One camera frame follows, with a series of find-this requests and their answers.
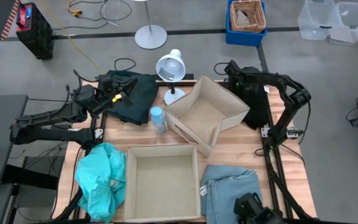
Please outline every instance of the white lamp shade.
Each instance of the white lamp shade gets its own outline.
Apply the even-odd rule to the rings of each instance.
[[[179,82],[186,74],[185,63],[177,49],[171,50],[170,54],[158,60],[155,69],[159,77],[166,82]]]

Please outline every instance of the fabric storage box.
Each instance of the fabric storage box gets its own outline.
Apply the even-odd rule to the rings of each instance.
[[[258,47],[262,42],[262,39],[267,34],[267,29],[264,29],[261,33],[253,33],[253,32],[239,32],[233,31],[230,29],[230,3],[233,0],[227,1],[227,14],[226,14],[226,43],[227,44],[236,44],[236,45],[246,45],[246,46],[254,46]],[[262,9],[266,15],[265,11],[265,3],[261,2]]]
[[[249,107],[207,75],[191,92],[164,108],[169,128],[208,157],[220,131],[239,125]]]
[[[124,221],[191,220],[201,216],[194,144],[130,147]]]

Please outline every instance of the floor lamp base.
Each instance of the floor lamp base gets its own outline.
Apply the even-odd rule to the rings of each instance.
[[[156,25],[143,26],[135,34],[135,42],[143,49],[156,49],[167,41],[167,31]]]

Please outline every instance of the yellow tag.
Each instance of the yellow tag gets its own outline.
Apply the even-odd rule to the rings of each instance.
[[[117,94],[113,99],[112,99],[112,102],[115,103],[117,100],[121,99],[122,96],[121,94]]]

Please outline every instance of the black crate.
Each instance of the black crate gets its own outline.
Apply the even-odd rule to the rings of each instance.
[[[34,3],[30,2],[24,4],[24,6],[28,5],[32,6],[30,27],[27,30],[17,31],[17,38],[19,38],[37,59],[50,59],[53,56],[52,28]],[[20,16],[21,10],[19,8],[17,12],[17,21],[19,21]]]

